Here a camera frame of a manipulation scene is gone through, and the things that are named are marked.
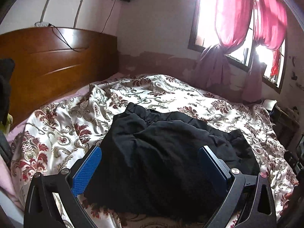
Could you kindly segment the person's right hand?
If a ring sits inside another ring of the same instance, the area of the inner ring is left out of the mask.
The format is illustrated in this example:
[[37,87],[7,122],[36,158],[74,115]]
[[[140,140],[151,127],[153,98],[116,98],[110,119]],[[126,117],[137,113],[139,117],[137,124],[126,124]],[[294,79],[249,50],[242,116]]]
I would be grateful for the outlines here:
[[293,191],[291,191],[291,192],[289,192],[289,193],[287,193],[287,194],[284,195],[284,197],[285,197],[285,203],[283,205],[282,211],[279,213],[280,216],[283,216],[287,212],[287,208],[289,207],[289,203],[290,203],[292,195],[293,195]]

